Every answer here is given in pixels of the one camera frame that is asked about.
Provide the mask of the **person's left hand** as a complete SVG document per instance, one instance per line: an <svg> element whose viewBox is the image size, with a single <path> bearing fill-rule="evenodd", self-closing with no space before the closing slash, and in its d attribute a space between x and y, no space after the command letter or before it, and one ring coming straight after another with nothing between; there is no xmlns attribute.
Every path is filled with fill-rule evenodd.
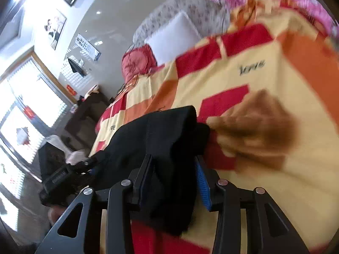
<svg viewBox="0 0 339 254"><path fill-rule="evenodd" d="M48 218L51 226L53 226L57 222L57 220L61 217L65 210L66 207L59 205L54 205L49 208Z"/></svg>

